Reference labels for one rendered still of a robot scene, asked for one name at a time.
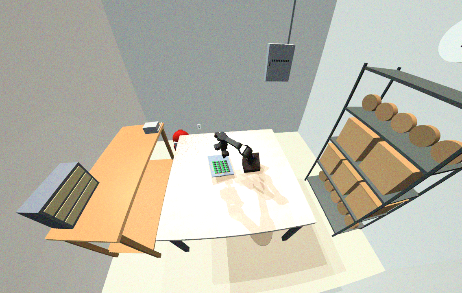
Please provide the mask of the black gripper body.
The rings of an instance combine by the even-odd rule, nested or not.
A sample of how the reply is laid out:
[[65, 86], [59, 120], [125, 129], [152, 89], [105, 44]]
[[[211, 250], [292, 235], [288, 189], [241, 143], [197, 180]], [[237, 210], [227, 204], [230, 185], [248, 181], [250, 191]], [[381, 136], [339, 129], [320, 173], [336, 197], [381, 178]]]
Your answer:
[[224, 151], [222, 152], [222, 156], [223, 156], [223, 157], [229, 156], [229, 152], [226, 151], [228, 144], [222, 144], [221, 141], [220, 141], [220, 144], [222, 145], [222, 150], [224, 150]]

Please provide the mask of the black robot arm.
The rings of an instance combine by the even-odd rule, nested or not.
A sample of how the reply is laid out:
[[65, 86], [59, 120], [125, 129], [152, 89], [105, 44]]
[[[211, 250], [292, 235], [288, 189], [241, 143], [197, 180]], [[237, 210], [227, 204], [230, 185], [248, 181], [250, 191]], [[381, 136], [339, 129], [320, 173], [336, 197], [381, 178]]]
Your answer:
[[245, 145], [246, 148], [245, 148], [244, 152], [241, 153], [241, 151], [239, 149], [242, 147], [243, 144], [229, 138], [229, 136], [227, 136], [225, 132], [220, 132], [220, 133], [215, 132], [214, 137], [217, 139], [217, 141], [219, 141], [219, 143], [213, 145], [214, 148], [217, 151], [222, 149], [222, 145], [220, 144], [220, 141], [221, 141], [222, 144], [227, 144], [228, 143], [228, 144], [234, 146], [236, 149], [238, 149], [239, 154], [246, 158], [246, 161], [247, 161], [247, 163], [249, 165], [253, 166], [255, 164], [257, 158], [252, 155], [253, 151], [252, 151], [252, 148], [249, 147], [249, 145]]

